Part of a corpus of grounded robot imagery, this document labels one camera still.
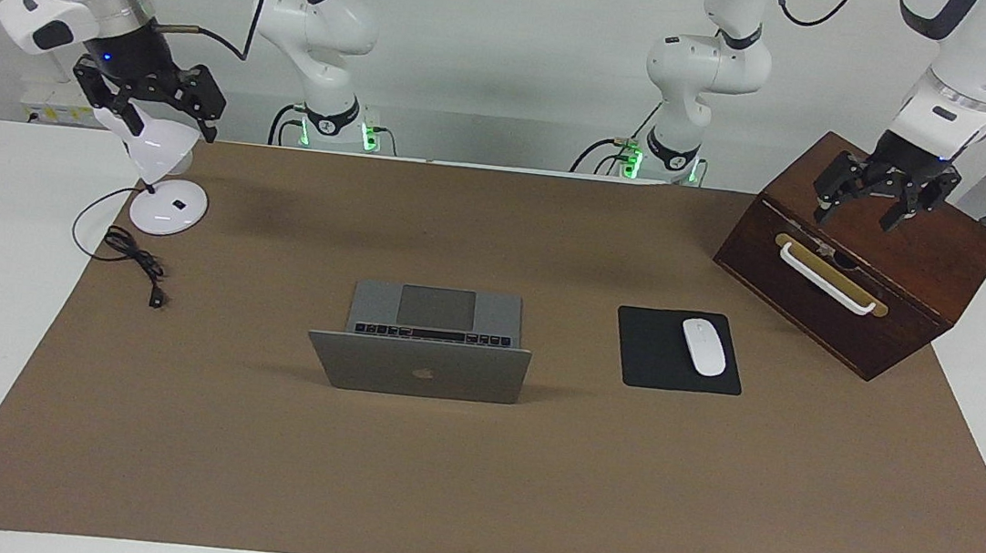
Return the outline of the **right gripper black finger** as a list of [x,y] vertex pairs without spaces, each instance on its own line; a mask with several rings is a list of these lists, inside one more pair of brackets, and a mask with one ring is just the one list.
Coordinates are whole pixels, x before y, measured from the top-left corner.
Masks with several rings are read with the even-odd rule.
[[131,102],[132,96],[127,87],[124,87],[120,92],[111,90],[108,83],[104,81],[104,75],[94,62],[93,57],[81,56],[77,59],[72,66],[72,73],[75,74],[74,77],[77,78],[77,82],[92,108],[105,110],[113,117],[121,120],[130,130],[129,133],[132,137],[139,138],[142,135],[145,127],[144,120]]
[[203,141],[215,142],[216,123],[226,109],[227,99],[209,68],[199,63],[176,72],[173,96],[172,106],[195,120]]

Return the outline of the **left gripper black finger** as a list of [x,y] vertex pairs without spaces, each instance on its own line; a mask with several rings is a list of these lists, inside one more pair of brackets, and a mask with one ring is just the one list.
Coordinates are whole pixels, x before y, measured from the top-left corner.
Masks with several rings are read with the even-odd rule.
[[814,190],[818,199],[814,210],[816,223],[831,219],[841,204],[865,198],[871,192],[877,166],[854,153],[841,151],[815,178]]
[[956,169],[945,169],[939,176],[915,179],[907,173],[893,171],[892,185],[895,203],[881,217],[880,228],[893,231],[912,219],[920,211],[935,210],[960,184],[961,174]]

